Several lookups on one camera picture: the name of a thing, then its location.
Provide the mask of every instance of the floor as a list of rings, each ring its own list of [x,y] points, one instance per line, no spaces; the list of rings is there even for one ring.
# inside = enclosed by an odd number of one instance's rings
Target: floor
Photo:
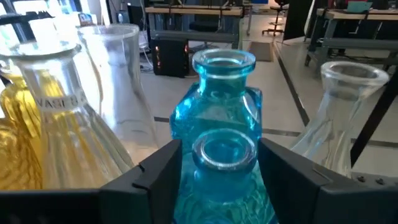
[[[313,65],[304,67],[306,44],[302,39],[287,41],[282,45],[280,34],[276,37],[261,35],[261,30],[271,28],[268,23],[274,20],[274,16],[253,16],[250,36],[246,35],[248,19],[244,20],[243,50],[248,49],[250,41],[273,42],[275,46],[274,61],[257,62],[255,71],[248,76],[247,85],[260,88],[264,96],[263,137],[290,147],[292,141],[305,129],[307,123],[305,117],[307,116],[309,120],[314,118],[323,96],[323,88]],[[226,47],[226,44],[214,45]],[[198,78],[160,77],[153,73],[143,73],[141,78],[147,100],[155,116],[160,143],[166,144],[170,141],[168,117],[189,86],[198,81]],[[290,88],[287,79],[291,80]],[[291,88],[297,92],[304,112],[300,113],[297,109]],[[363,109],[364,113],[358,118],[355,126],[356,133],[359,134],[380,93],[381,91],[378,91],[368,99]],[[398,177],[397,116],[398,102],[395,102],[356,163],[354,171]]]

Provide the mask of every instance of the teal object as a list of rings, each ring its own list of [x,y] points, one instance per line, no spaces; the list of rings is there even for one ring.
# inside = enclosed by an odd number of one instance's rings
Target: teal object
[[[176,223],[275,223],[257,163],[262,94],[246,87],[255,57],[211,49],[192,64],[200,82],[170,117],[172,137],[183,145]]]

